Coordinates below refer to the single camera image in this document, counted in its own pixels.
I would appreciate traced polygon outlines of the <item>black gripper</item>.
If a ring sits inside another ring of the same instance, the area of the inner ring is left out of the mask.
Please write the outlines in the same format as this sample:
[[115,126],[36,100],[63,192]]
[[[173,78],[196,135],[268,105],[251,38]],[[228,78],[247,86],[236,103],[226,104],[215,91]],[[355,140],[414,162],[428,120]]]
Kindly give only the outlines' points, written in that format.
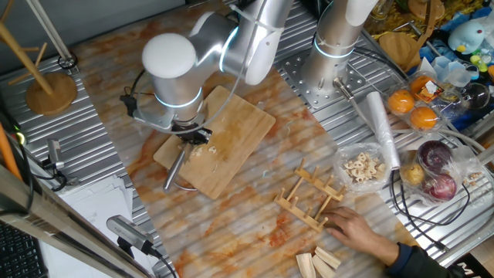
[[197,127],[199,127],[199,124],[182,126],[178,123],[175,123],[171,131],[174,135],[179,136],[179,138],[190,138],[188,142],[192,145],[198,146],[207,144],[212,136],[212,130],[209,130],[208,128],[202,128],[200,130],[194,131],[194,129]]

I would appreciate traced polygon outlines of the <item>bare person hand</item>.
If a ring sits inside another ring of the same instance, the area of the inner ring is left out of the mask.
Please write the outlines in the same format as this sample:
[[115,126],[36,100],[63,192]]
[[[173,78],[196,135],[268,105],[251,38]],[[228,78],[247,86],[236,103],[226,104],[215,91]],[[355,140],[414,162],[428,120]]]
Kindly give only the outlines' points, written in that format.
[[326,209],[323,213],[330,224],[327,231],[332,237],[353,250],[391,265],[398,255],[398,246],[374,232],[363,216],[348,207]]

